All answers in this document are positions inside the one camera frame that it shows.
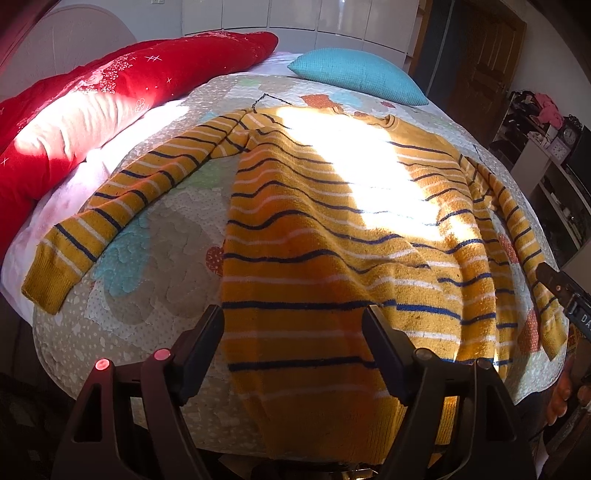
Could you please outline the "right hand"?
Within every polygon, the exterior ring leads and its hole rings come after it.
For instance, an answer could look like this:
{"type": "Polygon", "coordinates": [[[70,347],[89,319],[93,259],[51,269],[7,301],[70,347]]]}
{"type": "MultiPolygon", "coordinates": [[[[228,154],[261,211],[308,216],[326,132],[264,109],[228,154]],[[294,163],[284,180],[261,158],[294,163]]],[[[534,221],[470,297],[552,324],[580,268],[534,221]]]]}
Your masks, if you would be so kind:
{"type": "Polygon", "coordinates": [[[547,405],[546,421],[549,426],[552,426],[566,414],[567,403],[573,397],[577,398],[581,406],[587,407],[591,399],[590,386],[583,385],[578,390],[575,390],[570,372],[564,370],[552,391],[551,399],[547,405]]]}

